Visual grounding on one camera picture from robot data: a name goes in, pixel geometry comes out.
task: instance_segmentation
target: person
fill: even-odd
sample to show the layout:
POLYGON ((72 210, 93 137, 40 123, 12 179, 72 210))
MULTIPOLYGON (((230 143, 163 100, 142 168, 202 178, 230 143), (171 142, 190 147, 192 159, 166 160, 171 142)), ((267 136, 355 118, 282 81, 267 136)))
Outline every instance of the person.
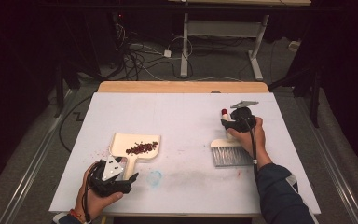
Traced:
MULTIPOLYGON (((239 133, 231 128, 227 129, 227 131, 240 141, 242 147, 252 157, 254 156, 252 151, 252 136, 249 132, 239 133)), ((268 224, 318 223, 315 216, 298 194, 296 177, 286 168, 273 163, 269 157, 266 151, 266 136, 261 118, 255 118, 254 131, 258 170, 256 184, 260 196, 260 209, 263 218, 268 224)), ((84 174, 82 187, 77 194, 75 209, 71 210, 69 214, 58 214, 54 218, 55 223, 86 223, 82 207, 82 197, 90 168, 84 174)), ((123 197, 123 194, 118 192, 109 197, 101 198, 92 190, 88 190, 88 195, 91 220, 99 216, 106 206, 115 203, 123 197)))
MULTIPOLYGON (((227 129, 240 141, 252 156, 252 136, 249 132, 239 133, 227 129)), ((257 159, 256 184, 260 196, 260 210, 268 224, 318 223, 315 216, 298 194, 296 177, 286 168, 274 164, 266 151, 266 136, 263 120, 255 118, 255 150, 257 159)))

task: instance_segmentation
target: desk leg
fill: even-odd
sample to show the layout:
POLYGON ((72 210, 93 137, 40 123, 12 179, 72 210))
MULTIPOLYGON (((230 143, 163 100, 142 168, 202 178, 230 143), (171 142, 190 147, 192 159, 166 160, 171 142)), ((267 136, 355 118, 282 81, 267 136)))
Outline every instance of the desk leg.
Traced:
POLYGON ((260 48, 261 41, 263 41, 263 35, 264 32, 266 31, 268 21, 269 21, 269 15, 265 15, 263 21, 260 24, 260 28, 258 29, 257 32, 257 37, 255 40, 255 48, 254 50, 249 50, 248 52, 249 60, 251 61, 251 65, 255 74, 255 79, 257 81, 263 80, 263 75, 261 74, 260 66, 258 65, 256 56, 257 56, 258 49, 260 48))
POLYGON ((188 13, 185 13, 185 20, 183 23, 183 49, 182 49, 182 61, 180 65, 180 76, 187 77, 187 60, 188 60, 188 49, 187 49, 187 38, 188 38, 188 13))

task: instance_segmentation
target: gray floor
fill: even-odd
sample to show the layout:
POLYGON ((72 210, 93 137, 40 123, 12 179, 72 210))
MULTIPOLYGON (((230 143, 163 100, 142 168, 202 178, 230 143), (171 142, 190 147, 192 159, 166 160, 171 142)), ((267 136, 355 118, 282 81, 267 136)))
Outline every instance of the gray floor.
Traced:
MULTIPOLYGON (((267 84, 285 76, 295 56, 287 49, 288 44, 286 39, 262 44, 257 60, 267 84)), ((216 44, 215 50, 210 51, 211 46, 206 43, 195 44, 190 56, 194 72, 190 80, 255 81, 246 53, 252 45, 251 40, 244 40, 236 47, 216 44)), ((144 50, 165 50, 153 43, 147 46, 153 49, 144 50)), ((148 60, 158 57, 143 55, 148 60)), ((175 74, 178 75, 180 62, 167 61, 173 63, 175 74)), ((105 67, 104 71, 109 72, 109 68, 105 67)), ((139 80, 179 80, 172 75, 168 63, 157 64, 147 71, 143 70, 139 74, 139 80)), ((97 87, 98 83, 82 78, 80 90, 67 92, 63 114, 66 115, 77 103, 91 96, 97 87)), ((274 93, 321 207, 322 214, 317 216, 318 220, 320 223, 358 223, 358 159, 332 115, 323 91, 318 113, 319 129, 313 128, 308 119, 307 97, 293 97, 290 88, 278 88, 274 93)), ((0 223, 49 223, 54 216, 48 208, 70 153, 62 146, 56 131, 63 116, 54 118, 54 92, 50 101, 51 105, 34 121, 0 176, 0 223)), ((80 112, 80 117, 84 118, 89 102, 85 101, 73 112, 80 112)), ((75 143, 81 123, 71 113, 62 125, 62 140, 69 148, 75 143)), ((233 223, 233 220, 227 219, 218 221, 233 223)), ((264 220, 255 218, 253 223, 264 223, 264 220)))

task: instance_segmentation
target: human hand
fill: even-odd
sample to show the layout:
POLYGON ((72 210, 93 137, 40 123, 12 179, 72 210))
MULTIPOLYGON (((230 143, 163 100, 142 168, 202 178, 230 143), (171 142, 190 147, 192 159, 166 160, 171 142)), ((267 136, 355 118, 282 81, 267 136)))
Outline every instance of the human hand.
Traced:
MULTIPOLYGON (((83 222, 86 221, 86 216, 85 216, 85 213, 83 210, 83 195, 84 195, 85 187, 86 187, 86 183, 87 183, 87 176, 91 170, 91 167, 89 167, 89 169, 84 173, 83 184, 80 187, 79 192, 77 194, 76 205, 75 205, 75 209, 74 209, 75 212, 78 214, 78 217, 83 222)), ((116 192, 108 197, 102 198, 102 197, 98 196, 92 189, 89 189, 89 186, 87 186, 86 191, 88 194, 87 207, 89 210, 88 212, 89 212, 91 220, 98 217, 106 206, 110 205, 111 203, 115 203, 116 201, 118 201, 119 199, 121 199, 123 197, 122 192, 116 192)))
MULTIPOLYGON (((267 163, 272 163, 269 154, 266 151, 266 136, 263 130, 263 120, 259 117, 255 117, 255 146, 256 146, 256 158, 257 167, 260 168, 267 163)), ((254 157, 252 136, 250 132, 239 133, 235 129, 229 128, 227 132, 240 141, 241 145, 245 150, 254 157)))

